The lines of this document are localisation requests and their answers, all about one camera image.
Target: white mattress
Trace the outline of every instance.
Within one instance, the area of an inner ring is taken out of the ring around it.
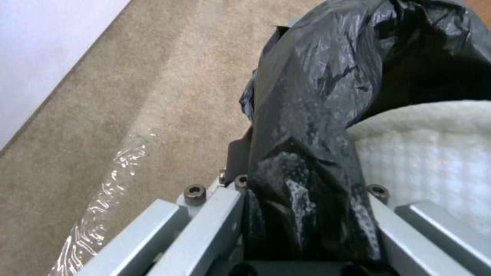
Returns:
[[[348,133],[367,185],[385,186],[389,207],[429,200],[491,236],[491,102],[389,110]]]

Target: metal bar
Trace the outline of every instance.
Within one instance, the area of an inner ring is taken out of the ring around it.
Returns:
[[[78,275],[141,275],[188,221],[185,208],[157,199],[82,267]]]
[[[477,275],[491,275],[491,240],[431,202],[396,208],[396,214]]]
[[[369,194],[389,264],[402,276],[472,275]]]
[[[239,192],[218,187],[148,275],[205,275],[236,244],[243,201]]]

